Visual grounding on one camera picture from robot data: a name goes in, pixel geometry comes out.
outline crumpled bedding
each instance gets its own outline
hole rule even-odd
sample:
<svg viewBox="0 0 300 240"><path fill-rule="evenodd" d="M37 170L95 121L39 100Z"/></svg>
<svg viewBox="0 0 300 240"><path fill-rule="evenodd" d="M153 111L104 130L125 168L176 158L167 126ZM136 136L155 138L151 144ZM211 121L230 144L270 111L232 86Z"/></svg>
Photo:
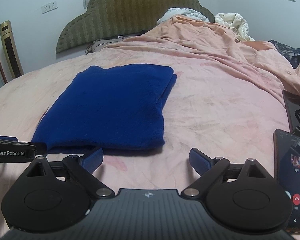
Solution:
<svg viewBox="0 0 300 240"><path fill-rule="evenodd" d="M218 13L215 16L215 23L219 23L233 30L238 41L254 41L249 34L248 22L238 13Z"/></svg>
<svg viewBox="0 0 300 240"><path fill-rule="evenodd" d="M0 135L31 140L42 116L91 65L167 65L178 78L163 109L165 145L133 156L106 151L93 175L115 192L120 187L181 191L198 178L188 162L192 147L233 163L256 158L273 174L273 132L289 131L282 90L300 95L300 65L293 69L267 41L235 39L229 28L178 15L142 36L27 73L0 89ZM0 163L0 203L27 165ZM7 230L0 212L0 236Z"/></svg>
<svg viewBox="0 0 300 240"><path fill-rule="evenodd" d="M205 17L202 13L195 11L190 8L170 8L168 9L165 14L157 20L157 24L163 23L167 20L169 20L172 16L180 14L183 16L186 16L190 19L196 20L196 21L202 21L202 22L210 22L207 17Z"/></svg>
<svg viewBox="0 0 300 240"><path fill-rule="evenodd" d="M276 47L278 52L290 62L293 68L297 68L299 66L300 49L295 49L274 40L270 40L269 42L271 42Z"/></svg>

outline wall outlet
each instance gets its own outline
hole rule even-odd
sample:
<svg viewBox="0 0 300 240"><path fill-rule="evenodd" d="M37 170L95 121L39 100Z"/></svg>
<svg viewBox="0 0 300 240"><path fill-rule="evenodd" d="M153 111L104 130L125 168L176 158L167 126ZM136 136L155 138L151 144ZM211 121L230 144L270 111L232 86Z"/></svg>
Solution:
<svg viewBox="0 0 300 240"><path fill-rule="evenodd" d="M42 13L46 13L46 12L50 11L49 4L41 6L41 10L42 10Z"/></svg>
<svg viewBox="0 0 300 240"><path fill-rule="evenodd" d="M54 1L54 2L49 3L49 7L50 7L50 10L57 9L58 8L57 2Z"/></svg>

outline blue gripper pad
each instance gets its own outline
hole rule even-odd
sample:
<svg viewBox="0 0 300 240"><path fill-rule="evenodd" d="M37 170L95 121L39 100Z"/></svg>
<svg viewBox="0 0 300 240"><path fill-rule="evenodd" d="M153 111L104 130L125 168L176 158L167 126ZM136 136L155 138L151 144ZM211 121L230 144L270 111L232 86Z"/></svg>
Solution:
<svg viewBox="0 0 300 240"><path fill-rule="evenodd" d="M205 172L211 169L214 165L213 159L196 148L192 148L189 153L189 162L192 168L202 176Z"/></svg>
<svg viewBox="0 0 300 240"><path fill-rule="evenodd" d="M11 137L11 136L0 136L0 140L18 142L17 137Z"/></svg>
<svg viewBox="0 0 300 240"><path fill-rule="evenodd" d="M58 232L12 228L1 240L293 240L283 230L247 235L224 228L200 201L181 198L175 189L120 189L114 198L97 200L86 214Z"/></svg>
<svg viewBox="0 0 300 240"><path fill-rule="evenodd" d="M79 157L78 163L90 174L92 174L103 161L103 150L93 149L90 153L86 153L84 156Z"/></svg>

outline white blanket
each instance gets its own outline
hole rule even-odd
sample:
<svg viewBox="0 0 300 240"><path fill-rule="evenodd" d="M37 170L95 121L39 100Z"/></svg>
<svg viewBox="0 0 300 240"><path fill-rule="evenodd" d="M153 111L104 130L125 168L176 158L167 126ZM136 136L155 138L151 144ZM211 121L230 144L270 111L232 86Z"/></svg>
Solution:
<svg viewBox="0 0 300 240"><path fill-rule="evenodd" d="M169 20L172 16L176 14L181 14L183 16L186 16L188 18L191 18L193 20L197 21L202 21L202 22L210 22L207 17L205 17L202 13L197 12L193 9L189 8L170 8L169 10L166 11L166 13L159 19L157 20L157 23L163 23L167 20Z"/></svg>
<svg viewBox="0 0 300 240"><path fill-rule="evenodd" d="M249 33L248 22L238 13L218 13L215 16L215 23L228 27L237 34L239 41L254 41Z"/></svg>

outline phone screen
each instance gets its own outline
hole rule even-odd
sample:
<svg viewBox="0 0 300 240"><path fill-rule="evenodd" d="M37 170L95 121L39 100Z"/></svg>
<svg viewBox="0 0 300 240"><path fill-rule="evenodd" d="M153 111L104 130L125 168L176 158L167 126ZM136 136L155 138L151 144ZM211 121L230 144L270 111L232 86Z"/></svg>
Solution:
<svg viewBox="0 0 300 240"><path fill-rule="evenodd" d="M300 96L286 90L283 90L282 94L288 115L290 132L300 136L300 123L295 116L295 111L300 109Z"/></svg>
<svg viewBox="0 0 300 240"><path fill-rule="evenodd" d="M287 231L300 232L300 137L277 129L274 132L275 178L293 203Z"/></svg>

